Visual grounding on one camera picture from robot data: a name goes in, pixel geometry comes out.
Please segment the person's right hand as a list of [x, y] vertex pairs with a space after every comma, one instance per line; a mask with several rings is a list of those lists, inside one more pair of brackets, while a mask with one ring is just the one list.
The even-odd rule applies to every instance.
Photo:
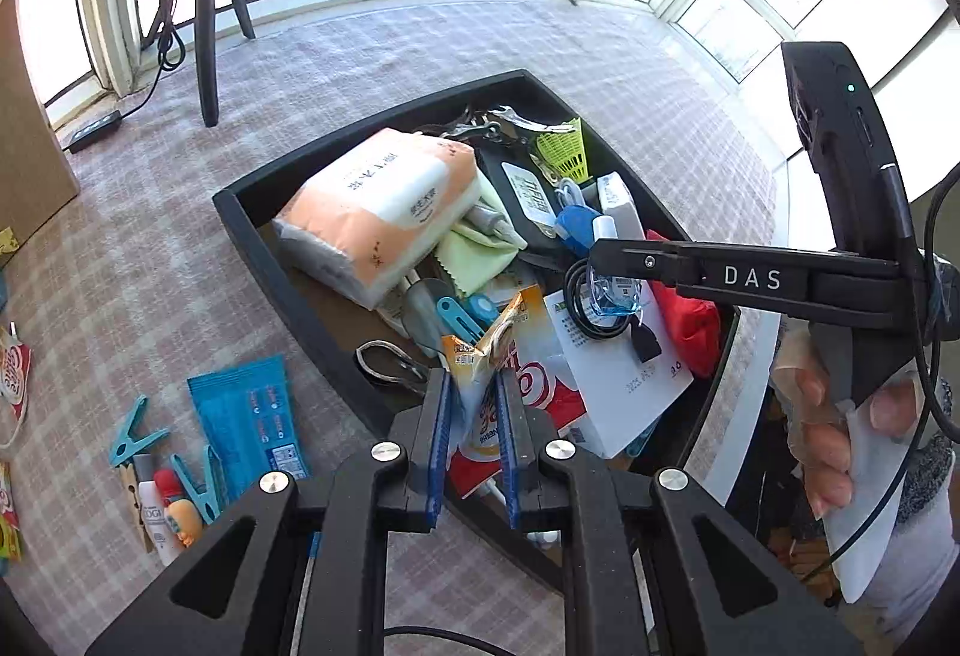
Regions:
[[[781, 321], [771, 381], [788, 415], [788, 447], [802, 469], [814, 518], [847, 507], [854, 493], [848, 419], [832, 402], [830, 375], [805, 321]], [[908, 365], [864, 402], [867, 425], [877, 435], [903, 440], [918, 424], [923, 402], [918, 375]]]

